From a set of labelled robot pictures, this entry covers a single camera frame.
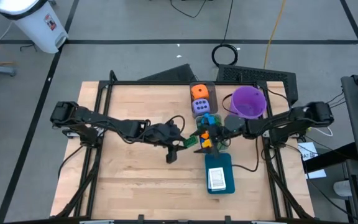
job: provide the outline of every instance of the table leg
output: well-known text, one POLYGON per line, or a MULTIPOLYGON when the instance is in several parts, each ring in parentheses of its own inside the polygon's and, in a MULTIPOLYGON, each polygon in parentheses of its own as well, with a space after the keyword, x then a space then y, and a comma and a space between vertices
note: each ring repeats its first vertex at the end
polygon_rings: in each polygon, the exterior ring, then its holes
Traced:
POLYGON ((358 159, 357 148, 354 142, 312 159, 308 159, 305 161, 305 164, 307 167, 307 172, 313 172, 316 170, 324 169, 325 167, 342 163, 346 159, 358 159))

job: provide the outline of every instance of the dice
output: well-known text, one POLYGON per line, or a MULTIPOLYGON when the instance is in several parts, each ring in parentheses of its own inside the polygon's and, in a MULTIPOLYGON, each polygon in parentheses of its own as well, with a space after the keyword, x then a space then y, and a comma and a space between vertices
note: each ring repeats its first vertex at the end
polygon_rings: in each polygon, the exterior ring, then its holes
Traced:
POLYGON ((191 87, 191 97, 193 100, 198 100, 201 98, 209 99, 207 87, 204 84, 198 84, 191 87))
POLYGON ((209 108, 208 100, 206 99, 198 99, 193 101, 193 111, 196 116, 203 115, 205 113, 209 113, 211 109, 209 108))

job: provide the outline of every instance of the orange die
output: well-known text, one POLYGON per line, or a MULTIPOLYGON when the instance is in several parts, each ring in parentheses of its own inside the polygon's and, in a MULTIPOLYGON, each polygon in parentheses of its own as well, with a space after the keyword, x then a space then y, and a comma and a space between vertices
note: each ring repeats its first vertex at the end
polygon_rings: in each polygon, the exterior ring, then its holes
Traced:
POLYGON ((207 87, 203 84, 198 84, 191 87, 191 97, 193 100, 198 100, 201 98, 208 99, 209 95, 207 87))

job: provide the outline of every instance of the trash can lid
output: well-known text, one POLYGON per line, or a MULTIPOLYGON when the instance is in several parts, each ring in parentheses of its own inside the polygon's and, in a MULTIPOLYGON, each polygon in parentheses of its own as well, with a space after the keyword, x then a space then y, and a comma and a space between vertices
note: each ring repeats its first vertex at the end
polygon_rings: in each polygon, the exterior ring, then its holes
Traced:
POLYGON ((39 0, 0 0, 0 12, 18 15, 30 10, 39 0))

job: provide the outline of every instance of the sticker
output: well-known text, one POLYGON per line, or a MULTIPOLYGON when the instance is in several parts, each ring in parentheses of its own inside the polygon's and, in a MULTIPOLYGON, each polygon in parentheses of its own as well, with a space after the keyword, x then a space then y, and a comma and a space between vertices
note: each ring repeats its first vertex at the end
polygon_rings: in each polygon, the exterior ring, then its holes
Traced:
POLYGON ((53 21, 52 16, 50 14, 47 14, 44 18, 44 21, 48 24, 50 30, 54 30, 56 28, 56 23, 53 21))

